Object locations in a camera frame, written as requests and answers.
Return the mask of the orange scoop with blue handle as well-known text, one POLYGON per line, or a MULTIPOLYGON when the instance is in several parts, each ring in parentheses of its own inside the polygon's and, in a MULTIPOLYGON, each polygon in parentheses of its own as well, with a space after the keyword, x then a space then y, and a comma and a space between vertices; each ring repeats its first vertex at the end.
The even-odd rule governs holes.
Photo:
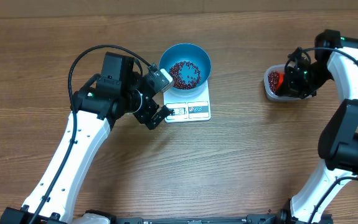
POLYGON ((283 84, 283 81, 284 81, 284 74, 278 73, 278 83, 276 85, 276 90, 280 88, 280 86, 283 84))

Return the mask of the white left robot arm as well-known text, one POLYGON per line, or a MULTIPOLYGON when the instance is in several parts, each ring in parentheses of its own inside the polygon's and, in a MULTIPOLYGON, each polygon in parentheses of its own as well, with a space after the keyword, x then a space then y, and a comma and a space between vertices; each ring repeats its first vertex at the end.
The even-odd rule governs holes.
POLYGON ((7 207, 1 223, 70 223, 78 193, 100 146, 116 120, 131 113, 155 129, 172 111, 154 100, 174 80, 155 64, 148 73, 133 70, 138 60, 107 52, 100 73, 73 96, 63 138, 36 188, 20 209, 7 207))

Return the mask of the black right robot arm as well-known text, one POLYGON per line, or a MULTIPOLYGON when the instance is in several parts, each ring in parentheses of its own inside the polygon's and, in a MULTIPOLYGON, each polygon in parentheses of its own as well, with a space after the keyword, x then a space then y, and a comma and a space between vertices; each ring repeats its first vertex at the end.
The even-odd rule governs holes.
POLYGON ((332 223, 326 207, 347 183, 358 181, 358 39, 326 29, 314 47, 298 47, 263 79, 271 101, 312 98, 328 80, 340 105, 319 137, 317 168, 278 214, 247 215, 248 223, 332 223))

